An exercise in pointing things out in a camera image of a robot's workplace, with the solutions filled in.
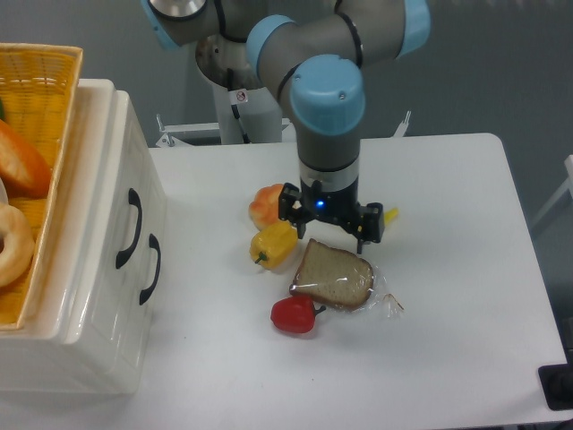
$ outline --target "yellow object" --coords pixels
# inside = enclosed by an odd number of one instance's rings
[[[297,240],[296,229],[288,221],[278,221],[252,238],[249,253],[254,262],[273,269],[293,252]]]
[[[399,214],[398,208],[392,208],[387,212],[384,212],[384,225],[388,226],[390,222],[394,220]]]
[[[52,169],[46,199],[10,199],[31,224],[36,249],[26,272],[0,290],[0,331],[23,326],[46,276],[49,255],[43,253],[45,237],[69,141],[82,53],[78,47],[0,43],[0,99],[5,122],[34,145]]]

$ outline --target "bread slice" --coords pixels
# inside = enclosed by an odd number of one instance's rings
[[[290,286],[293,296],[347,310],[362,306],[374,285],[374,270],[364,259],[310,239]]]

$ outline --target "yellow bell pepper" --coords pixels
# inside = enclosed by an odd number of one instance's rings
[[[295,249],[298,235],[288,221],[278,221],[257,233],[251,241],[251,259],[265,269],[281,264]]]

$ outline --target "wicker basket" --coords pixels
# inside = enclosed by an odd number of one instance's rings
[[[78,47],[0,43],[0,99],[5,121],[34,144],[52,168],[46,199],[10,200],[30,222],[36,250],[30,267],[15,282],[0,288],[0,330],[23,327],[41,290],[46,266],[42,251],[56,204],[82,52]]]

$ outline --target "toy fruit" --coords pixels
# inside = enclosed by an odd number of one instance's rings
[[[249,216],[259,230],[278,221],[278,197],[283,190],[282,184],[261,188],[249,204]]]
[[[0,177],[10,197],[42,198],[52,172],[36,147],[0,120]]]
[[[388,226],[399,214],[398,208],[392,208],[387,212],[384,212],[384,225]]]
[[[34,254],[32,229],[19,209],[0,202],[0,288],[18,279]]]
[[[312,330],[316,315],[325,310],[325,305],[315,309],[308,296],[289,297],[272,306],[270,320],[279,330],[302,334]]]
[[[295,249],[298,235],[288,221],[277,221],[257,233],[251,241],[251,259],[265,269],[281,264]]]

